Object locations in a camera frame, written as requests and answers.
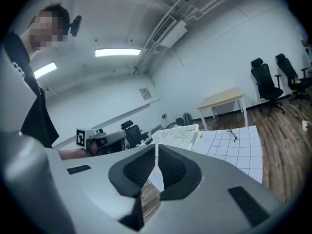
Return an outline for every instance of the fluorescent light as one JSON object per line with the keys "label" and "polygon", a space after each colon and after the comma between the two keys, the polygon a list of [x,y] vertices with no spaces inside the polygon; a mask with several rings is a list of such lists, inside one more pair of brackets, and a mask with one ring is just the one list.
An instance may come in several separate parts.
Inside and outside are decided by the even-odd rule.
{"label": "fluorescent light", "polygon": [[105,56],[137,56],[140,49],[97,49],[96,57]]}
{"label": "fluorescent light", "polygon": [[43,68],[38,69],[34,72],[35,78],[38,79],[39,77],[45,75],[46,73],[51,72],[52,70],[55,70],[57,67],[54,62],[44,66]]}

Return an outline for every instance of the black rubber strip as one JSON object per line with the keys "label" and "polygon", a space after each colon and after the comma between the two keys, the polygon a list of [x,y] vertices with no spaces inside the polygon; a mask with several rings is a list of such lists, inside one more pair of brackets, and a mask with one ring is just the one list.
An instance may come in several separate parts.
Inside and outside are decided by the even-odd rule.
{"label": "black rubber strip", "polygon": [[173,151],[170,146],[158,146],[158,166],[161,170],[164,191],[160,200],[183,199],[200,183],[202,173],[193,160]]}
{"label": "black rubber strip", "polygon": [[154,167],[155,145],[147,145],[140,152],[112,165],[108,178],[121,195],[137,198]]}
{"label": "black rubber strip", "polygon": [[255,227],[270,217],[261,205],[241,186],[228,189],[234,201],[249,221]]}
{"label": "black rubber strip", "polygon": [[86,170],[91,169],[90,166],[88,165],[82,165],[82,166],[76,166],[76,167],[72,167],[72,168],[68,168],[67,171],[69,174],[76,174],[76,173],[80,173]]}

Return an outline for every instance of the white sheet with grid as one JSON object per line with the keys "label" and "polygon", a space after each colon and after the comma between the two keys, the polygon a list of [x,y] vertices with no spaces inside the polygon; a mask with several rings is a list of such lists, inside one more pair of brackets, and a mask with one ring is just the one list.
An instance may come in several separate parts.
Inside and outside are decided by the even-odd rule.
{"label": "white sheet with grid", "polygon": [[263,152],[256,126],[205,131],[197,140],[194,152],[224,160],[262,183]]}

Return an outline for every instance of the wooden table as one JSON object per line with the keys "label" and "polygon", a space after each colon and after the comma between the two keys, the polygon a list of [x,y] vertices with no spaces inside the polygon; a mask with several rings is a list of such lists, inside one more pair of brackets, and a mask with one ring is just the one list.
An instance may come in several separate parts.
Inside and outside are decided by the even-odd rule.
{"label": "wooden table", "polygon": [[204,101],[201,103],[201,105],[197,108],[200,111],[200,117],[203,122],[205,130],[207,131],[208,127],[207,127],[202,109],[210,107],[213,113],[213,117],[215,118],[213,107],[220,106],[220,105],[223,105],[232,101],[236,101],[236,100],[238,101],[240,111],[244,113],[245,127],[248,127],[248,119],[247,119],[247,113],[246,113],[246,105],[244,101],[244,93],[238,87],[234,87],[226,91],[223,91],[221,93],[205,98]]}

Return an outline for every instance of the black office chair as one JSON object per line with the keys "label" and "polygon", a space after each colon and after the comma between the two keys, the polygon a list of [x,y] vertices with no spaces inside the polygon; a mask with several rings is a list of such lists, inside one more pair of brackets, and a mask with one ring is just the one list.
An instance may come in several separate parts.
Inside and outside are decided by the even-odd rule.
{"label": "black office chair", "polygon": [[279,88],[279,77],[281,75],[275,75],[277,77],[278,82],[278,88],[274,86],[274,82],[272,80],[269,66],[265,63],[263,63],[263,60],[258,58],[256,60],[253,60],[251,62],[252,64],[252,75],[257,81],[258,85],[258,91],[260,94],[260,98],[264,98],[266,100],[269,100],[268,103],[265,103],[265,106],[270,106],[270,110],[268,112],[268,117],[270,116],[270,112],[273,107],[278,108],[282,110],[283,114],[285,113],[284,109],[279,107],[282,103],[277,102],[275,99],[280,97],[284,91]]}
{"label": "black office chair", "polygon": [[311,102],[312,105],[312,100],[310,100],[310,96],[307,95],[305,92],[305,90],[309,88],[312,84],[312,78],[306,78],[306,70],[308,68],[301,69],[301,71],[303,71],[304,78],[298,79],[298,74],[293,69],[290,61],[285,58],[284,54],[277,55],[276,62],[278,67],[286,75],[289,88],[294,91],[293,94],[295,95],[295,97],[290,99],[289,102],[291,103],[294,99],[300,99],[299,108],[301,108],[302,100],[305,99]]}
{"label": "black office chair", "polygon": [[148,138],[148,132],[141,134],[141,131],[137,125],[133,125],[131,120],[121,124],[121,129],[126,132],[126,140],[129,142],[130,148],[135,148],[142,140]]}

